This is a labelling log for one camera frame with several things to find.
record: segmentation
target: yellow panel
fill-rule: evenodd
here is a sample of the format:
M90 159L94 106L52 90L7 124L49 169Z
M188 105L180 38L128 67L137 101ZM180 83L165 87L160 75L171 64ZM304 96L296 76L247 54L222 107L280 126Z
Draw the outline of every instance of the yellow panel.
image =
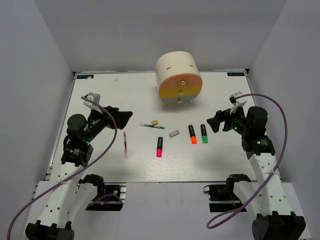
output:
M195 84L189 86L179 86L170 88L159 88L160 98L173 98L179 96L197 95L200 93L202 84Z

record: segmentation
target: robotic arm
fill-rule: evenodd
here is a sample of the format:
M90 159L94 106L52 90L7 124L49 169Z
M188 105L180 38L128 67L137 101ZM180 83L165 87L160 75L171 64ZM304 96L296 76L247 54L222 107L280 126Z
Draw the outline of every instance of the robotic arm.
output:
M100 95L89 93L86 99L99 103ZM90 142L104 129L114 129L111 119L94 104L84 105L91 109L86 120L82 114L72 115L68 121L67 136L63 141L63 155L57 181L71 176L88 165L93 152ZM105 107L114 118L117 128L123 129L131 111L119 111L115 107ZM89 202L105 195L105 183L101 176L90 174L81 179L83 173L51 192L48 203L36 223L29 223L25 233L29 240L73 240L72 223L79 211L84 211Z
M224 122L223 132L231 129L242 137L242 148L254 170L259 186L273 173L270 180L247 206L246 210L253 218L252 232L255 240L298 240L306 228L303 216L296 216L281 186L280 173L276 165L275 149L270 138L265 135L267 111L258 106L249 108L245 116L243 106L246 101L236 100L237 92L230 97L233 108L217 111L207 120L214 133ZM232 174L226 181L226 193L236 195L245 203L254 194L248 176Z

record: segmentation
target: black label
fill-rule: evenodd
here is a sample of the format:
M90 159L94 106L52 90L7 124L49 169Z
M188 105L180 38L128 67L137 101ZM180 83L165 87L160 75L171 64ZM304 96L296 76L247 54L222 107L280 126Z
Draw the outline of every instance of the black label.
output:
M244 77L245 74L243 72L227 72L228 77Z
M76 79L93 79L94 75L78 75Z

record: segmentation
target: orange highlighter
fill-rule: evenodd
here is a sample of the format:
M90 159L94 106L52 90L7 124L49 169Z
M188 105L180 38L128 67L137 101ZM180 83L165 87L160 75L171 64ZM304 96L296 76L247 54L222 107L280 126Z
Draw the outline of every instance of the orange highlighter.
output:
M192 144L196 144L197 143L197 138L196 138L194 126L189 125L188 128L189 128L191 143Z

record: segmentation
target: gray wall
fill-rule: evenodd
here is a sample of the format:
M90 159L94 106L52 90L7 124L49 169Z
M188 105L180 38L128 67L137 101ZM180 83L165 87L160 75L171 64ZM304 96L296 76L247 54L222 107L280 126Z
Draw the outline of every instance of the gray wall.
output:
M288 143L280 170L293 183L312 235L319 228L320 1L288 0L250 72L253 92L267 94L283 106ZM268 110L268 132L277 146L284 124L276 106L256 98Z
M200 70L250 68L286 0L35 0L71 69L154 70L172 51Z
M72 76L35 3L1 1L0 239L44 179ZM20 240L25 217L18 219L12 240Z

